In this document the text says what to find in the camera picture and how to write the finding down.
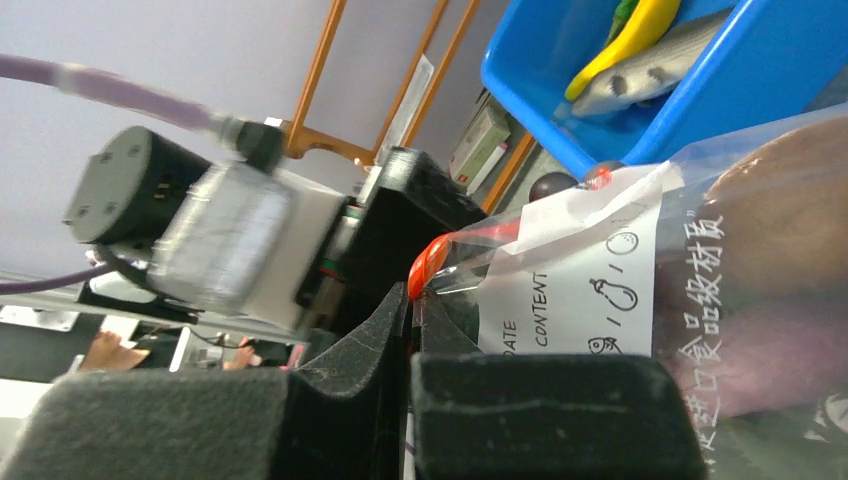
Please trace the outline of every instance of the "banana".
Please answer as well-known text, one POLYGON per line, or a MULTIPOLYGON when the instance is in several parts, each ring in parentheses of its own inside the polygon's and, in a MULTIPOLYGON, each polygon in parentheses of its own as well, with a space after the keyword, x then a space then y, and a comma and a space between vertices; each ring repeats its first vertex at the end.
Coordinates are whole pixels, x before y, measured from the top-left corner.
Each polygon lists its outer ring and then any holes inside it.
POLYGON ((657 43, 674 21, 680 1, 639 0, 618 37, 580 70, 568 85, 566 100, 573 102, 598 73, 657 43))

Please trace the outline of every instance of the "gray fish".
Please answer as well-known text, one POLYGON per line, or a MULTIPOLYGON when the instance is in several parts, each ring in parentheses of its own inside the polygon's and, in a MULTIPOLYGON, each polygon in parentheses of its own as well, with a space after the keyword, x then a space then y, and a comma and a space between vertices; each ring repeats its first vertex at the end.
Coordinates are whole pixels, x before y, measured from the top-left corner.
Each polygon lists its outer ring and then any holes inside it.
POLYGON ((612 113, 674 90, 732 10, 726 8, 678 25, 653 47, 597 74, 574 100, 572 115, 612 113))

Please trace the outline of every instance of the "wooden frame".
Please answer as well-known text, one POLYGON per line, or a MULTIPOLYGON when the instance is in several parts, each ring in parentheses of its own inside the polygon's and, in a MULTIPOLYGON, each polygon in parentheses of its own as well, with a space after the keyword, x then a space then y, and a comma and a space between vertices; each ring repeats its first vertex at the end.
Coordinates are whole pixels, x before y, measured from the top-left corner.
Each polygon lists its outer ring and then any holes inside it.
MULTIPOLYGON (((383 127, 380 129, 380 133, 374 142, 374 146, 371 149, 367 149, 305 126, 309 107, 312 104, 312 99, 318 88, 318 82, 321 78, 324 64, 327 62, 330 47, 332 46, 333 39, 336 35, 336 31, 338 30, 339 23, 341 22, 342 14, 344 13, 345 6, 347 5, 347 0, 333 0, 332 5, 330 6, 330 11, 327 14, 327 20, 324 22, 324 30, 321 33, 321 40, 318 42, 315 54, 312 57, 312 64, 309 68, 306 81, 304 82, 303 90, 301 91, 294 116, 291 121, 285 121, 280 126, 280 128, 286 133, 285 155, 290 158, 303 158, 307 151, 313 148, 319 148, 341 155, 361 168, 373 165, 383 142, 383 138, 386 136, 391 122, 400 108, 403 96, 409 88, 416 66, 418 65, 418 60, 430 46, 430 42, 433 39, 433 35, 435 34, 442 17, 444 16, 448 3, 449 0, 439 0, 435 8, 433 8, 430 21, 424 30, 424 34, 421 36, 418 48, 410 61, 401 87, 395 96, 394 102, 392 102, 392 106, 389 109, 386 120, 383 122, 383 127)), ((430 79, 430 83, 428 84, 426 91, 424 92, 424 96, 422 97, 421 102, 409 123, 406 133, 404 134, 403 140, 401 141, 402 146, 408 146, 411 144, 415 139, 415 136, 418 134, 421 123, 430 109, 433 98, 441 87, 445 74, 447 73, 451 62, 459 49, 460 43, 465 38, 465 34, 468 32, 471 22, 474 19, 474 15, 481 3, 481 0, 468 0, 468 5, 465 8, 459 24, 454 30, 450 43, 445 50, 445 54, 433 72, 433 76, 430 79)), ((494 209, 515 177, 515 174, 518 172, 520 165, 524 162, 524 159, 530 153, 534 145, 535 141, 530 134, 525 134, 524 137, 522 137, 513 154, 507 160, 508 163, 504 168, 503 173, 497 179, 494 187, 486 197, 486 200, 483 203, 484 210, 491 212, 492 209, 494 209)))

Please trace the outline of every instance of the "plastic bag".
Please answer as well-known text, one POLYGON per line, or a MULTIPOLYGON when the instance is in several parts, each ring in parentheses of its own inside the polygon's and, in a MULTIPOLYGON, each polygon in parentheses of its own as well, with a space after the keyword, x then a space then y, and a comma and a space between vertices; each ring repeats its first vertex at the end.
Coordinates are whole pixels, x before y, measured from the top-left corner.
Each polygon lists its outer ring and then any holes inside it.
POLYGON ((485 352, 657 359, 712 478, 848 476, 848 104, 489 218, 415 268, 485 352))

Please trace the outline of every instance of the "blue bin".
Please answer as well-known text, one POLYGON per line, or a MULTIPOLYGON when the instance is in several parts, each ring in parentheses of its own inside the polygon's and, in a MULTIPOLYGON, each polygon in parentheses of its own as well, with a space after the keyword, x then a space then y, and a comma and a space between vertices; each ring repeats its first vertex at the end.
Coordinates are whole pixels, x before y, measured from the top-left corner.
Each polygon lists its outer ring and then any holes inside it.
POLYGON ((670 96, 555 120, 618 3, 513 0, 483 60, 483 84, 578 178, 603 160, 658 162, 694 141, 795 115, 848 62, 848 0, 683 0, 675 23, 736 8, 670 96))

